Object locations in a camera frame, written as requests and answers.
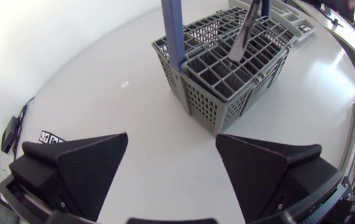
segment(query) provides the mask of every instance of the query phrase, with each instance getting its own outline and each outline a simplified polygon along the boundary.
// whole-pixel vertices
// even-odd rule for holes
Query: basket handle
[[[181,0],[161,0],[161,4],[169,61],[176,70],[181,71],[185,59]]]

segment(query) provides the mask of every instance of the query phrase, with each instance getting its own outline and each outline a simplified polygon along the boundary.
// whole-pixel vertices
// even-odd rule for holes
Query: small black device
[[[11,146],[13,145],[14,140],[16,139],[16,131],[17,131],[17,118],[13,116],[9,124],[7,125],[6,130],[4,130],[3,136],[2,136],[2,144],[1,144],[1,150],[2,152],[8,153]]]
[[[128,144],[126,133],[37,144],[10,164],[0,184],[10,206],[29,223],[45,223],[54,210],[95,222]]]

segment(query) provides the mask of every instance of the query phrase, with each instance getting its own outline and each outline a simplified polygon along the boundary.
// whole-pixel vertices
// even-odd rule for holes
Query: white surface
[[[227,1],[183,1],[183,22],[227,8]],[[32,102],[21,142],[37,142],[41,130],[66,141],[128,133],[100,223],[129,217],[243,223],[215,138],[183,110],[151,47],[164,35],[162,18],[157,9],[129,22],[61,69]],[[338,166],[351,125],[355,69],[335,39],[314,25],[315,33],[291,49],[275,84],[227,133],[318,143],[322,157]]]
[[[0,0],[0,143],[11,116],[67,62],[160,5],[159,0]]]

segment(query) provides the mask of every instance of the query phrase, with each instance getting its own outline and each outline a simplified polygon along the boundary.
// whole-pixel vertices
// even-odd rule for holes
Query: gray rack
[[[183,28],[182,72],[169,64],[166,38],[153,42],[183,108],[216,135],[241,117],[276,80],[294,35],[270,17],[257,17],[240,63],[227,58],[247,10],[232,8]]]

